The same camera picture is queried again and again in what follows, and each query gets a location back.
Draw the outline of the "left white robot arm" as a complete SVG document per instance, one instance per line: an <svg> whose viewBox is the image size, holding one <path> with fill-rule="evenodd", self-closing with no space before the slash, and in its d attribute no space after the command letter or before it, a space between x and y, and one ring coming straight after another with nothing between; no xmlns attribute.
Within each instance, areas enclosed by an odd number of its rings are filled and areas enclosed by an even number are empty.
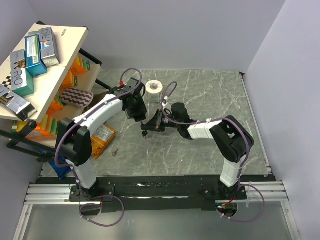
<svg viewBox="0 0 320 240"><path fill-rule="evenodd" d="M147 108L143 99L145 85L135 78L127 84L114 87L91 109L74 119L60 122L55 146L55 156L66 159L81 195L87 201L95 200L99 193L99 181L90 163L92 135L108 119L124 111L128 119L140 122L146 119Z"/></svg>

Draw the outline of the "black key bunch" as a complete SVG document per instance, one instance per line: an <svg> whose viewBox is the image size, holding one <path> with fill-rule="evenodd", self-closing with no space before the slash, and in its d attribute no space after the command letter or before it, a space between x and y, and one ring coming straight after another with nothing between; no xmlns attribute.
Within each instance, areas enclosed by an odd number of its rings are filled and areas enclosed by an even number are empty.
<svg viewBox="0 0 320 240"><path fill-rule="evenodd" d="M148 128L149 128L149 125L148 123L144 124L142 121L140 122L140 128L142 130L142 137L144 139L147 138L147 135L148 135Z"/></svg>

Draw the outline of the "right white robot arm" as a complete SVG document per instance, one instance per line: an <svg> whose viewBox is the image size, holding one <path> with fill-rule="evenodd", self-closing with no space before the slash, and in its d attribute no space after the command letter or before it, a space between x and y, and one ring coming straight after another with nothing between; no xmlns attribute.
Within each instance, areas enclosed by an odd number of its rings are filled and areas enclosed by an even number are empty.
<svg viewBox="0 0 320 240"><path fill-rule="evenodd" d="M154 117L141 124L142 135L148 132L164 132L176 128L187 140L214 140L224 157L222 173L216 191L223 199L230 199L239 189L242 164L249 155L255 141L251 134L232 116L222 120L197 122L190 118L184 103L178 102L171 109L158 109Z"/></svg>

